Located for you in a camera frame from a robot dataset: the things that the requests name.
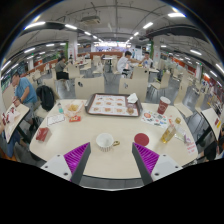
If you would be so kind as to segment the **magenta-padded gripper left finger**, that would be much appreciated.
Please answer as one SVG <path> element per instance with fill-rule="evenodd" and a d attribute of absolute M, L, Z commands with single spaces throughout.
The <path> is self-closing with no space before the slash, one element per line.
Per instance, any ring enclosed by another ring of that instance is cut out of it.
<path fill-rule="evenodd" d="M 90 153 L 90 143 L 85 143 L 64 155 L 55 155 L 42 166 L 42 169 L 79 184 Z"/>

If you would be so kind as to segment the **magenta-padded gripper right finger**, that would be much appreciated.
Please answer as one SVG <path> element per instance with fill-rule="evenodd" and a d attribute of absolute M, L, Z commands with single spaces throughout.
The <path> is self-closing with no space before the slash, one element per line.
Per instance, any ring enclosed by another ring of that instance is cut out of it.
<path fill-rule="evenodd" d="M 144 185 L 182 169 L 182 166 L 167 154 L 159 155 L 137 143 L 132 144 L 132 154 Z"/>

